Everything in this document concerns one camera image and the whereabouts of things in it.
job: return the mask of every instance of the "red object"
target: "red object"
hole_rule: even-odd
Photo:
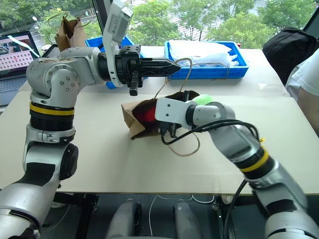
[[[144,113],[138,113],[135,115],[136,119],[139,122],[150,123],[155,121],[155,109],[156,107],[152,107]]]

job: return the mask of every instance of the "brown paper bag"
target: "brown paper bag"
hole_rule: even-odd
[[[78,17],[69,21],[65,16],[54,38],[60,51],[76,46],[85,47],[84,41],[87,39],[81,19]]]
[[[166,98],[184,101],[184,92],[177,92]],[[187,100],[192,100],[199,94],[189,91]],[[155,119],[155,107],[157,99],[121,104],[123,117],[130,129],[130,138],[158,135],[160,122]]]

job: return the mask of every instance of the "black backpack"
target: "black backpack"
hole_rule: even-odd
[[[285,85],[291,71],[317,49],[317,39],[297,28],[288,27],[267,41],[263,52]]]

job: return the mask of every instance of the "black cable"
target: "black cable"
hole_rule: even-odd
[[[234,205],[235,205],[235,202],[240,194],[240,192],[243,190],[243,188],[245,187],[245,185],[247,184],[247,181],[244,179],[239,188],[237,189],[234,197],[233,197],[233,200],[231,201],[230,205],[229,205],[229,209],[227,211],[227,215],[226,215],[226,219],[225,219],[225,223],[224,223],[224,232],[223,232],[223,238],[224,239],[228,239],[228,232],[227,232],[227,228],[228,228],[228,221],[229,221],[229,218],[230,218],[230,214],[231,214],[231,210],[234,208]]]
[[[192,130],[182,134],[181,136],[169,141],[169,142],[165,141],[164,135],[162,134],[161,135],[161,140],[162,140],[163,144],[170,145],[170,144],[175,143],[176,141],[186,137],[187,135],[189,135],[191,133],[194,133],[194,132],[206,132],[206,131],[211,130],[211,129],[217,129],[217,128],[220,128],[220,127],[230,126],[230,125],[243,125],[243,126],[247,127],[249,129],[249,131],[256,137],[256,139],[259,140],[258,131],[257,131],[255,126],[253,126],[250,123],[242,122],[240,120],[235,120],[235,119],[231,119],[231,120],[230,119],[226,119],[226,120],[225,119],[221,119],[221,120],[216,120],[216,121],[213,121],[213,122],[198,126],[196,128],[193,128]]]

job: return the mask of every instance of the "table surface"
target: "table surface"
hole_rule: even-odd
[[[198,133],[200,150],[180,157],[159,136],[130,140],[121,103],[151,98],[127,94],[80,93],[76,103],[73,143],[79,147],[78,169],[62,181],[60,191],[95,193],[214,193],[234,194],[240,171],[214,147],[208,133]],[[319,139],[295,100],[290,97],[215,96],[231,106],[237,119],[254,124],[263,145],[279,160],[307,194],[319,193]],[[0,188],[23,175],[25,126],[29,92],[19,92],[0,116]],[[191,152],[190,135],[176,143]],[[251,193],[246,187],[243,194]]]
[[[164,47],[143,46],[146,57],[164,57]],[[202,94],[213,96],[289,96],[275,70],[268,63],[264,53],[259,49],[240,49],[241,54],[249,62],[249,69],[241,79],[199,80],[191,79],[185,85],[186,90],[192,89]],[[164,83],[164,77],[144,79],[144,85],[139,88],[139,94],[155,95]],[[161,94],[170,95],[179,91],[182,80],[172,80],[163,88]],[[21,91],[30,91],[26,83]],[[84,92],[122,93],[127,94],[128,88],[123,86],[108,89],[106,86],[87,86]]]

